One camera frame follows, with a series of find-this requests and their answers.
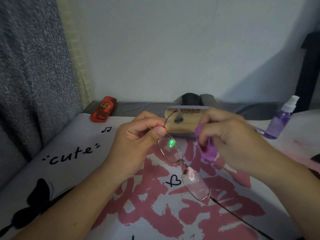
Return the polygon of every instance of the person's left arm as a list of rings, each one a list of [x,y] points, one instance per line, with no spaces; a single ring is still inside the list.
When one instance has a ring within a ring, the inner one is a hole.
[[[121,125],[106,160],[13,239],[83,239],[115,190],[141,168],[147,151],[166,133],[163,126],[149,112]]]

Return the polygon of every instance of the person's right arm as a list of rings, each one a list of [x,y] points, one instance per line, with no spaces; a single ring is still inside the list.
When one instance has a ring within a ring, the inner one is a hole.
[[[199,121],[199,143],[212,137],[226,163],[266,184],[307,240],[320,237],[320,180],[266,142],[244,118],[208,109]]]

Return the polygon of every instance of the eyeglasses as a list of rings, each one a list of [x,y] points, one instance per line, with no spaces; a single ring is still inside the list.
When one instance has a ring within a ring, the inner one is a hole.
[[[164,124],[166,124],[168,118],[175,112],[178,112],[178,110],[173,111],[167,117]],[[224,210],[226,210],[228,213],[230,213],[234,217],[238,218],[240,221],[242,221],[244,224],[246,224],[250,228],[256,230],[258,233],[260,233],[265,238],[267,238],[269,240],[274,240],[273,238],[271,238],[270,236],[268,236],[264,232],[255,228],[250,223],[248,223],[245,220],[243,220],[242,218],[238,217],[236,214],[231,212],[229,209],[227,209],[222,204],[220,204],[216,199],[214,199],[210,196],[210,189],[208,188],[208,186],[206,185],[204,180],[200,177],[198,172],[186,164],[186,160],[185,160],[184,155],[182,154],[182,151],[179,149],[176,141],[169,133],[166,133],[163,137],[161,137],[158,140],[158,145],[159,145],[159,148],[160,148],[162,154],[164,155],[164,157],[167,159],[168,162],[173,163],[173,164],[183,163],[185,169],[182,173],[181,179],[182,179],[182,182],[185,185],[185,187],[189,190],[190,194],[194,198],[196,198],[199,201],[202,201],[206,197],[209,197],[210,199],[212,199],[214,201],[214,203],[216,203],[217,205],[222,207]]]

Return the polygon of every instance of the forearm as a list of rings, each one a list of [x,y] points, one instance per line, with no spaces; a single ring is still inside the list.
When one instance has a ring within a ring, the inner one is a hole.
[[[276,161],[276,165],[270,166],[274,177],[269,174],[259,180],[275,193],[307,240],[319,239],[320,180],[285,155]]]
[[[83,239],[122,180],[106,163],[23,229],[20,239]]]

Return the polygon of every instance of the purple cloth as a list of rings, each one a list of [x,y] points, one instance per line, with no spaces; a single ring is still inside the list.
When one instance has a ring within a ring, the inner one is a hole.
[[[208,142],[205,150],[202,150],[199,144],[199,135],[200,135],[202,125],[203,124],[198,125],[197,128],[194,130],[195,137],[197,139],[197,143],[200,148],[201,157],[203,159],[207,159],[208,161],[214,162],[214,160],[217,157],[218,151],[214,146],[214,142],[212,141],[211,137],[208,138]]]

